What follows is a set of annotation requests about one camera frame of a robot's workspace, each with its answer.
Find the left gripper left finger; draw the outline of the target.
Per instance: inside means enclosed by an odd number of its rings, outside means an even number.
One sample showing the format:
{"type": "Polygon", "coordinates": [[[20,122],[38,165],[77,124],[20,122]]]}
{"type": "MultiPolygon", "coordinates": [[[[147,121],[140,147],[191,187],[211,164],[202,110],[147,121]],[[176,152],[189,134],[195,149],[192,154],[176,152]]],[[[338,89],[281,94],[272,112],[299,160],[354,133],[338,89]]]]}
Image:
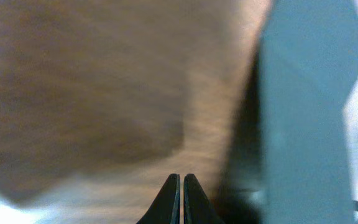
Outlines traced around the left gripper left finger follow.
{"type": "Polygon", "coordinates": [[[180,175],[170,174],[137,224],[180,223],[180,175]]]}

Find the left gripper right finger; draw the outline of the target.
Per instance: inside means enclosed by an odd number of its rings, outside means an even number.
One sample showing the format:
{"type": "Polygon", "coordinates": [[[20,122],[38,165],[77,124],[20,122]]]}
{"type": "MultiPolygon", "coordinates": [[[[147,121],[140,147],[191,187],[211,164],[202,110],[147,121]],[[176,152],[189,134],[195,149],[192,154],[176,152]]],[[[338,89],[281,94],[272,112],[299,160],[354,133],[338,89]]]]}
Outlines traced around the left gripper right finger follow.
{"type": "Polygon", "coordinates": [[[184,224],[224,224],[194,174],[184,179],[184,224]]]}

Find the dark green box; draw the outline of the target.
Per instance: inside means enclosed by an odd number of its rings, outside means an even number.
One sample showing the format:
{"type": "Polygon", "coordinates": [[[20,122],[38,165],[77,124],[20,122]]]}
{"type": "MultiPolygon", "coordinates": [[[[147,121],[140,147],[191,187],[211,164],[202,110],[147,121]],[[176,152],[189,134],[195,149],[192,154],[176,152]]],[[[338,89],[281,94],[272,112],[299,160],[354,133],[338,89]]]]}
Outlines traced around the dark green box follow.
{"type": "Polygon", "coordinates": [[[353,1],[275,1],[216,209],[226,223],[353,223],[343,109],[358,78],[353,1]]]}

